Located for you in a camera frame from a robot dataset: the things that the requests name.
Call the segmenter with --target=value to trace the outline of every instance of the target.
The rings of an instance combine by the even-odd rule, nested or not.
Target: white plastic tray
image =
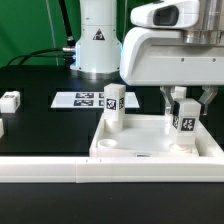
[[[125,116],[124,128],[144,130],[140,135],[141,138],[147,138],[143,148],[135,139],[135,144],[129,144],[129,150],[122,148],[125,146],[122,143],[120,149],[117,148],[113,153],[104,148],[104,155],[100,157],[0,157],[0,182],[223,182],[224,153],[201,124],[196,138],[199,156],[164,156],[166,147],[156,148],[148,143],[154,141],[159,143],[157,146],[163,145],[162,141],[157,140],[166,135],[164,127],[166,131],[168,121],[164,116]],[[90,156],[97,156],[98,140],[112,138],[104,133],[103,123],[102,116],[90,148]],[[148,130],[150,127],[161,130],[157,140],[149,137],[152,134]],[[133,141],[133,136],[128,137],[128,134],[125,138]],[[166,137],[163,142],[169,144]],[[117,157],[117,153],[128,151],[128,156]],[[136,152],[155,154],[137,157]]]

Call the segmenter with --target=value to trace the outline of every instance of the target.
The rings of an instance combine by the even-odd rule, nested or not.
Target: white block
[[[177,145],[195,144],[201,105],[193,99],[176,99],[179,111],[173,115],[169,136]]]
[[[4,135],[3,120],[0,119],[0,138]]]
[[[17,91],[5,92],[0,99],[1,113],[15,113],[20,106],[20,93]]]
[[[110,133],[118,133],[123,129],[125,91],[124,85],[109,84],[104,87],[104,126]]]

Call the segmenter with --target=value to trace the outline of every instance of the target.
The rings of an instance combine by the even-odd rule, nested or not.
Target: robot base
[[[82,72],[71,70],[72,75],[83,79],[91,79],[91,80],[118,80],[120,78],[119,71],[111,72],[111,73],[94,73],[94,72]]]

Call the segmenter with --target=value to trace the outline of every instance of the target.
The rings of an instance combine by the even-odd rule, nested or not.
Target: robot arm
[[[224,85],[222,0],[166,0],[132,11],[141,27],[126,36],[120,74],[129,85],[162,86],[169,112],[173,86],[204,86],[202,114]]]

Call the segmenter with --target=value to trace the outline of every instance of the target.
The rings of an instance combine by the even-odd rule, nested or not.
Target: warning label
[[[97,33],[93,37],[93,40],[105,40],[103,33],[100,29],[97,30]]]

